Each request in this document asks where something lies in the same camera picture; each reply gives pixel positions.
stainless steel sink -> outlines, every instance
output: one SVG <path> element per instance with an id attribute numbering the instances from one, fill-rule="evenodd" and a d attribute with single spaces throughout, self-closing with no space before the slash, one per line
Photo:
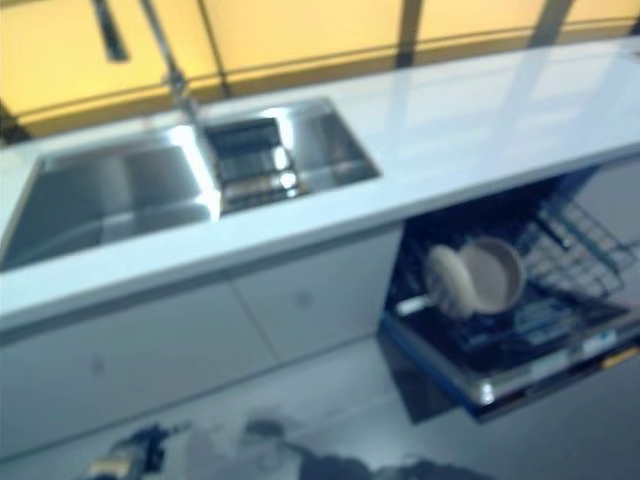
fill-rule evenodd
<path id="1" fill-rule="evenodd" d="M 377 175 L 327 100 L 50 155 L 0 270 Z"/>

double sink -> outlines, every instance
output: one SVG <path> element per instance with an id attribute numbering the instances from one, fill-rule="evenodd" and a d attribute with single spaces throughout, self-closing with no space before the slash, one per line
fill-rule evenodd
<path id="1" fill-rule="evenodd" d="M 49 155 L 0 270 L 376 176 L 325 99 Z"/>

white countertop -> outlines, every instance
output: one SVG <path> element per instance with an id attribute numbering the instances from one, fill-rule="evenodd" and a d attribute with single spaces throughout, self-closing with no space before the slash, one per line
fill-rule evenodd
<path id="1" fill-rule="evenodd" d="M 640 152 L 640 38 L 478 57 L 225 101 L 203 117 L 327 96 L 380 178 L 0 275 L 0 331 Z M 5 149 L 0 234 L 38 155 L 168 126 L 140 117 Z"/>

yellow wall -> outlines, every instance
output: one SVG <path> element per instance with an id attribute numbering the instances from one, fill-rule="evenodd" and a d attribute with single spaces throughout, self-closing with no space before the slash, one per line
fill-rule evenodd
<path id="1" fill-rule="evenodd" d="M 153 0 L 179 65 L 197 79 L 191 87 L 204 100 L 218 98 L 220 89 L 199 1 L 233 95 L 393 68 L 405 3 Z M 415 63 L 523 48 L 545 3 L 424 0 Z M 106 60 L 90 0 L 0 0 L 0 98 L 32 133 L 170 107 L 160 85 L 165 67 L 138 1 L 109 5 L 129 63 Z M 624 35 L 639 14 L 640 0 L 575 0 L 559 42 Z"/>
<path id="2" fill-rule="evenodd" d="M 559 43 L 626 35 L 640 15 L 640 0 L 575 0 Z"/>
<path id="3" fill-rule="evenodd" d="M 188 77 L 215 74 L 195 1 L 155 0 L 160 20 Z M 97 95 L 160 85 L 166 71 L 135 0 L 111 0 L 111 11 L 130 55 L 110 63 L 89 0 L 41 0 L 0 14 L 0 98 L 16 116 Z M 150 89 L 137 96 L 163 95 Z M 131 95 L 26 115 L 23 123 L 128 102 Z"/>

dishwasher rack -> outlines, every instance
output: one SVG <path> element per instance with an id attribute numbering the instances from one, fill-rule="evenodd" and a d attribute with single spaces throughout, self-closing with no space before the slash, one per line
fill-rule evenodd
<path id="1" fill-rule="evenodd" d="M 408 226 L 391 284 L 392 301 L 427 291 L 422 267 L 435 244 L 458 249 L 483 235 L 501 238 L 516 248 L 530 283 L 585 297 L 606 299 L 623 289 L 621 273 L 637 261 L 629 246 L 576 201 L 561 194 L 551 195 L 533 209 L 516 210 L 492 225 L 481 222 L 461 230 L 443 230 L 447 225 L 438 221 L 433 228 Z"/>

